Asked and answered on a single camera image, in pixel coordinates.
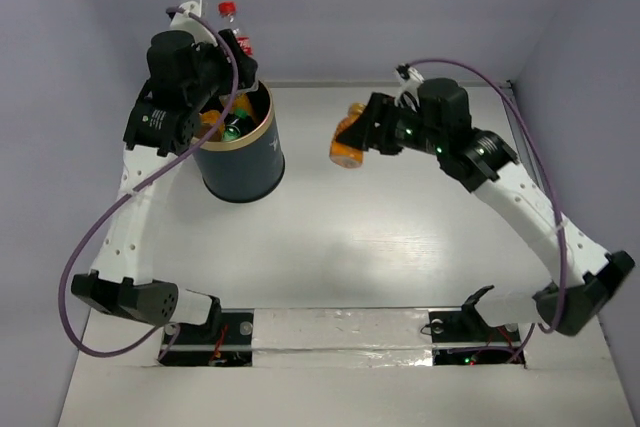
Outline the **small orange bottle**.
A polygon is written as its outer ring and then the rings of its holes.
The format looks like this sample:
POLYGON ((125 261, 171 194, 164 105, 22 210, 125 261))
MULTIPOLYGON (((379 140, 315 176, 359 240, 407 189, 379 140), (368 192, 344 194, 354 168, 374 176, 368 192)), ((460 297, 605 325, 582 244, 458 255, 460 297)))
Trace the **small orange bottle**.
POLYGON ((221 112, 218 110, 209 110, 200 114, 201 131, 200 134, 204 135, 211 129, 214 129, 214 137, 221 137, 225 131, 225 123, 221 119, 221 112))
POLYGON ((362 117, 366 106, 353 103, 336 127, 329 149, 330 160, 343 168, 356 169, 362 166, 369 129, 367 117, 362 117))

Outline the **clear bottle red label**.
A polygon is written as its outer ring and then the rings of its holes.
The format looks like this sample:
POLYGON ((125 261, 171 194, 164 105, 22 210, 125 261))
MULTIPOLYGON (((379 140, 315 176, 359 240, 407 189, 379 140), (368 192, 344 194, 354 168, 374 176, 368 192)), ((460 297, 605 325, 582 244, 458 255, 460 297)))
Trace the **clear bottle red label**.
POLYGON ((252 57, 253 48, 251 40, 238 19, 236 4, 233 1, 221 2, 218 4, 218 13, 224 28, 232 31, 244 53, 252 57))

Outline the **green plastic bottle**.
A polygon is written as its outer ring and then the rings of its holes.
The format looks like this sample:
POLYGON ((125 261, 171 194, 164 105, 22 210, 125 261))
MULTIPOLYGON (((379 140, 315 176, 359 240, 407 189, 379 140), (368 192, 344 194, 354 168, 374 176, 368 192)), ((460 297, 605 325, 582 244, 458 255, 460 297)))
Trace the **green plastic bottle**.
POLYGON ((225 128, 221 140, 231 142, 251 133, 256 127, 253 118, 244 109, 230 113, 225 120, 225 128))

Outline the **large orange bottle blue label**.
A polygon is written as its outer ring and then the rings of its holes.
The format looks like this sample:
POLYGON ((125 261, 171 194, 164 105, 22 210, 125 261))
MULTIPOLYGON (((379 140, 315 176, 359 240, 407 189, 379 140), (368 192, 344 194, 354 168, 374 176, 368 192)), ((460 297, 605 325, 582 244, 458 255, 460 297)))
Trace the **large orange bottle blue label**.
POLYGON ((232 112, 236 116, 255 116, 255 111, 247 94, 238 95, 232 104, 232 112))

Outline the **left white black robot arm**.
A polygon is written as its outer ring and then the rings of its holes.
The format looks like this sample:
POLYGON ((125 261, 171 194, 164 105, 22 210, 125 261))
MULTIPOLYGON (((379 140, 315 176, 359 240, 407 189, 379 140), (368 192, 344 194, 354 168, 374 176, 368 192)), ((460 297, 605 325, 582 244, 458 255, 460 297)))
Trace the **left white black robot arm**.
POLYGON ((203 38, 172 29, 152 38, 147 65, 125 128, 118 199, 99 220, 109 225, 105 241, 89 272, 62 281, 60 291, 102 314, 155 328, 175 323, 209 342, 221 330, 219 299, 156 279, 153 250, 178 167, 198 142, 201 113, 253 89, 257 63, 229 29, 203 38))

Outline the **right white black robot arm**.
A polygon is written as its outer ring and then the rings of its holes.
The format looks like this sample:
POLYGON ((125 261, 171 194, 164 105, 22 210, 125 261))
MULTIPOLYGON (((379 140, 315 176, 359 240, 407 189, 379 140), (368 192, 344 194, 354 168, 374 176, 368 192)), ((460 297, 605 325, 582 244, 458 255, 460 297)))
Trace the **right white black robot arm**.
POLYGON ((499 214, 544 265, 550 282, 535 292, 498 295, 483 286, 474 293, 460 315, 470 338, 521 323, 544 323, 574 337, 635 266, 628 253, 607 251, 554 213, 516 152, 496 133, 473 127, 467 91, 452 79, 425 80, 398 97, 372 94, 340 122, 334 141, 360 152, 434 155, 440 169, 499 214))

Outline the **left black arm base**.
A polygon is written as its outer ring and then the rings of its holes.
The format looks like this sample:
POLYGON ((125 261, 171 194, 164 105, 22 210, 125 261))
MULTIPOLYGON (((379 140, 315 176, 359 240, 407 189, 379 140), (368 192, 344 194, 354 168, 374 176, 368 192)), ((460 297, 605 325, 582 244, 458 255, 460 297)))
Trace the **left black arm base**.
POLYGON ((167 367, 251 367, 253 309, 223 309, 217 330, 200 326, 167 326, 162 334, 159 364, 167 367))

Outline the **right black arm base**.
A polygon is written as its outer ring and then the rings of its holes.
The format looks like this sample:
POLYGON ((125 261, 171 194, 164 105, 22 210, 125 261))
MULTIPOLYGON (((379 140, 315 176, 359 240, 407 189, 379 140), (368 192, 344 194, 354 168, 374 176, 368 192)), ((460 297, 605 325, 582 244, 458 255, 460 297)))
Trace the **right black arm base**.
POLYGON ((436 308, 429 312, 419 332, 432 341, 435 366, 525 364, 522 353, 511 359, 521 345, 519 328, 490 327, 476 309, 493 288, 482 287, 455 309, 436 308))

